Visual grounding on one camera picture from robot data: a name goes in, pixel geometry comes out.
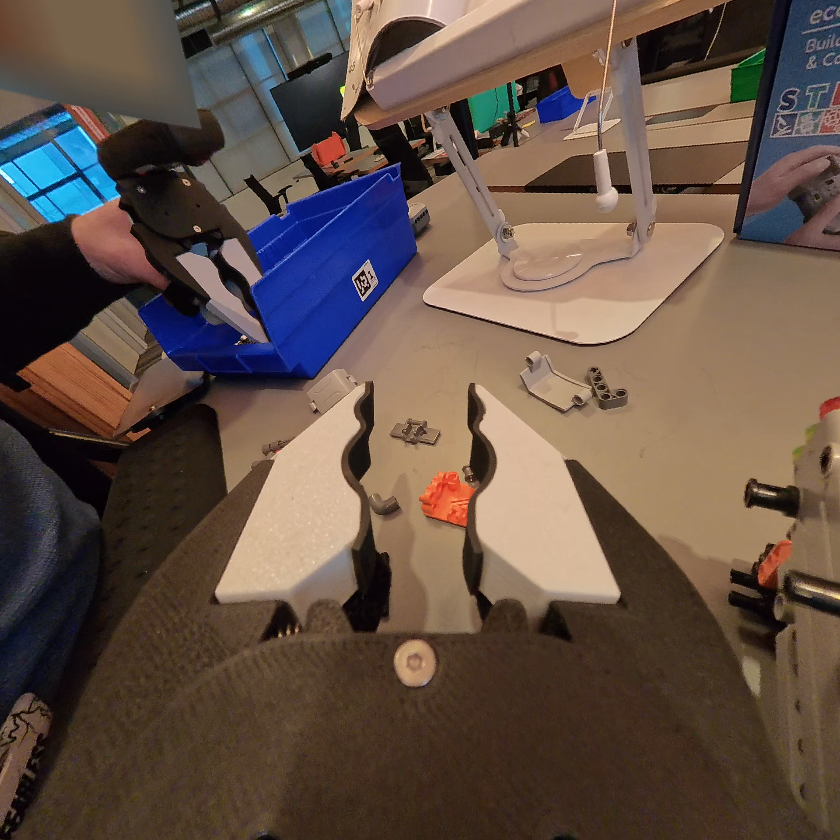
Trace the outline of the person's left hand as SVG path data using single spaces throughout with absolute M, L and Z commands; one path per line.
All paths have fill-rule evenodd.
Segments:
M 89 266 L 112 284 L 143 284 L 164 291 L 170 281 L 152 267 L 144 248 L 131 233 L 133 221 L 117 200 L 70 222 L 72 237 Z

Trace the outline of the light grey ribbed panel piece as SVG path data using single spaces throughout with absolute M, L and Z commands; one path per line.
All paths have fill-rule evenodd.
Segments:
M 323 415 L 357 386 L 357 380 L 345 369 L 333 369 L 307 389 L 309 407 Z

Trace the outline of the blue plastic bin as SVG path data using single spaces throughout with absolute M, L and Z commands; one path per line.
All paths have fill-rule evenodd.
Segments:
M 417 253 L 399 164 L 314 193 L 248 233 L 264 274 L 255 303 L 267 343 L 177 312 L 140 317 L 184 371 L 312 379 Z

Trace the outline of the wooden shelf unit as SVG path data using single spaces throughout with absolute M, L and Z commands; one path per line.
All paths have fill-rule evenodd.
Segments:
M 162 352 L 138 308 L 121 299 L 63 343 L 13 374 L 4 400 L 44 427 L 133 441 L 140 423 L 203 384 Z

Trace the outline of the black office chair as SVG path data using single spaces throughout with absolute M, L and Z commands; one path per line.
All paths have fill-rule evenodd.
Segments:
M 254 175 L 247 176 L 244 181 L 247 187 L 266 206 L 270 215 L 281 217 L 287 212 L 288 191 L 291 189 L 291 185 L 286 185 L 277 194 L 272 194 Z

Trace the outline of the black monitor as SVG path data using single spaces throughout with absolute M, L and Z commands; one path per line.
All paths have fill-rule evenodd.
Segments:
M 323 53 L 269 90 L 299 152 L 341 131 L 348 58 L 347 51 Z

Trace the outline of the grey white toy robot model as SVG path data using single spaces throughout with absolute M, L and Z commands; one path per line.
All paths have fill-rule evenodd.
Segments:
M 728 602 L 774 634 L 776 740 L 794 799 L 830 837 L 839 828 L 839 398 L 794 451 L 793 482 L 750 479 L 746 508 L 791 520 L 750 572 L 732 570 Z

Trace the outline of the dark grey beam piece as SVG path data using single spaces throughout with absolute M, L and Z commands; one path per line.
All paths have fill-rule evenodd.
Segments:
M 627 405 L 627 390 L 623 388 L 611 388 L 609 384 L 607 384 L 606 378 L 599 367 L 590 367 L 585 374 L 585 381 L 591 388 L 595 404 L 600 409 L 604 411 L 613 410 Z

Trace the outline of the small blue bin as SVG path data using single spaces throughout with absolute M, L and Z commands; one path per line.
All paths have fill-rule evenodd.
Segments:
M 541 125 L 559 122 L 576 114 L 584 103 L 566 86 L 538 101 L 537 112 Z

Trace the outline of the white stand base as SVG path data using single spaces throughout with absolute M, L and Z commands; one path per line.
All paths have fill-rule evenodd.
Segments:
M 608 18 L 456 84 L 383 110 L 367 94 L 352 112 L 369 128 L 423 113 L 490 241 L 436 281 L 427 305 L 581 345 L 634 332 L 721 244 L 711 224 L 657 224 L 635 36 L 695 13 L 701 2 L 612 2 Z M 520 224 L 505 218 L 449 106 L 522 74 L 605 53 L 621 110 L 632 189 L 629 224 Z

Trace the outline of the person's left forearm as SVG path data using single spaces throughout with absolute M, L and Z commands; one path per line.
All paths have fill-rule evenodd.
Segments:
M 1 238 L 1 378 L 11 385 L 29 363 L 71 340 L 120 297 L 88 264 L 74 217 Z

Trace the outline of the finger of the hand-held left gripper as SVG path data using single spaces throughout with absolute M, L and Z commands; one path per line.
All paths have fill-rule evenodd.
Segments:
M 255 303 L 247 305 L 245 300 L 224 286 L 214 260 L 193 252 L 186 252 L 175 259 L 194 281 L 196 288 L 205 295 L 206 300 L 200 304 L 205 320 L 224 322 L 235 329 L 239 336 L 244 335 L 251 342 L 270 341 L 261 321 L 252 314 L 252 311 L 257 311 Z
M 263 278 L 250 245 L 239 238 L 226 238 L 214 255 L 214 264 L 224 286 L 241 300 L 254 300 L 253 288 Z

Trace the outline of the white plastic device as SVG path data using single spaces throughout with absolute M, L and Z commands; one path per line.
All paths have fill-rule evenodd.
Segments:
M 341 117 L 363 94 L 383 110 L 608 18 L 607 1 L 352 2 Z

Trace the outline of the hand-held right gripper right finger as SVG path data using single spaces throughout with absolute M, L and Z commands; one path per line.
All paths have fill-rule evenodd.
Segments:
M 463 569 L 479 614 L 514 600 L 537 628 L 554 602 L 617 604 L 620 588 L 560 451 L 484 386 L 471 383 L 467 403 L 478 486 Z

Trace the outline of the window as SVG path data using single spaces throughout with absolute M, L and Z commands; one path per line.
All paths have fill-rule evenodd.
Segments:
M 50 223 L 119 197 L 93 138 L 59 104 L 2 128 L 1 173 Z

